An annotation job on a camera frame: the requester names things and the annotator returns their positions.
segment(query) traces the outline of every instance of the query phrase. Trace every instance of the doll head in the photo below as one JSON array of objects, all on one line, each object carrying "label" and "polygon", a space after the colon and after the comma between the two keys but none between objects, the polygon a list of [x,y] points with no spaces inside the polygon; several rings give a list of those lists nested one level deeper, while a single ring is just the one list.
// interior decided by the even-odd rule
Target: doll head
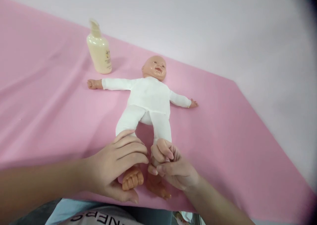
[{"label": "doll head", "polygon": [[146,60],[142,67],[143,77],[154,77],[163,81],[166,76],[166,62],[160,56],[153,56]]}]

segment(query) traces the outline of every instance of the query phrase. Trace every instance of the doll foot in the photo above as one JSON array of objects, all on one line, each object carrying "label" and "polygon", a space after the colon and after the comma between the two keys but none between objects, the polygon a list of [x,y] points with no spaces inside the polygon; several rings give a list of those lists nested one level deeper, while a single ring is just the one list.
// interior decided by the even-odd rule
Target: doll foot
[{"label": "doll foot", "polygon": [[160,176],[154,176],[148,173],[148,179],[145,186],[153,194],[165,200],[168,200],[172,197],[171,194],[166,190],[165,185],[162,182],[162,177]]},{"label": "doll foot", "polygon": [[144,177],[141,172],[141,169],[138,166],[133,166],[130,169],[126,170],[123,175],[122,180],[122,190],[130,190],[138,185],[142,185],[144,182]]}]

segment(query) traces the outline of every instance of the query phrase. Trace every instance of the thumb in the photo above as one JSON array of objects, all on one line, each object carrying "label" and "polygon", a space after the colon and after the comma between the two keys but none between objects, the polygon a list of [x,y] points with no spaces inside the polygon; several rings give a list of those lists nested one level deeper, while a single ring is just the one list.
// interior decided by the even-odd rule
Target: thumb
[{"label": "thumb", "polygon": [[130,201],[134,204],[139,203],[139,196],[134,189],[130,189],[128,191],[122,190],[122,184],[118,182],[118,180],[114,180],[110,183],[105,189],[105,195],[109,198],[113,198],[120,202]]},{"label": "thumb", "polygon": [[188,176],[187,167],[183,161],[166,162],[157,166],[158,173],[168,176]]}]

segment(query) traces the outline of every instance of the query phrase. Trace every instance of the lotion bottle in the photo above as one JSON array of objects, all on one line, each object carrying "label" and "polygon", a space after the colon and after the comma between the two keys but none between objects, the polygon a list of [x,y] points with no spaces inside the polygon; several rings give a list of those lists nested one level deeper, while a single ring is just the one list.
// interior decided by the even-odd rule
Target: lotion bottle
[{"label": "lotion bottle", "polygon": [[109,74],[112,70],[109,51],[109,42],[102,37],[99,24],[96,20],[90,19],[91,32],[87,36],[87,45],[97,72]]}]

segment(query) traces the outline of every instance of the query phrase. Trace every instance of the human arm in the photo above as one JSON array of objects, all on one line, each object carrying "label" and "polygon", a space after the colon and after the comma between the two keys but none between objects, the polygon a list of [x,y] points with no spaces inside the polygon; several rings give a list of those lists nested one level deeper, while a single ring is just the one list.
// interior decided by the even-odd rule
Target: human arm
[{"label": "human arm", "polygon": [[45,166],[0,171],[0,224],[8,224],[38,206],[80,191],[138,203],[135,190],[123,191],[117,177],[148,163],[147,149],[133,130],[125,130],[97,154]]},{"label": "human arm", "polygon": [[254,225],[246,214],[200,176],[172,143],[159,139],[151,151],[149,173],[159,174],[182,190],[206,224]]},{"label": "human arm", "polygon": [[189,100],[187,97],[176,94],[173,91],[169,93],[169,100],[177,106],[181,106],[184,108],[195,108],[198,107],[198,104],[193,99]]},{"label": "human arm", "polygon": [[100,80],[89,79],[87,86],[89,89],[131,90],[135,83],[136,79],[104,78]]}]

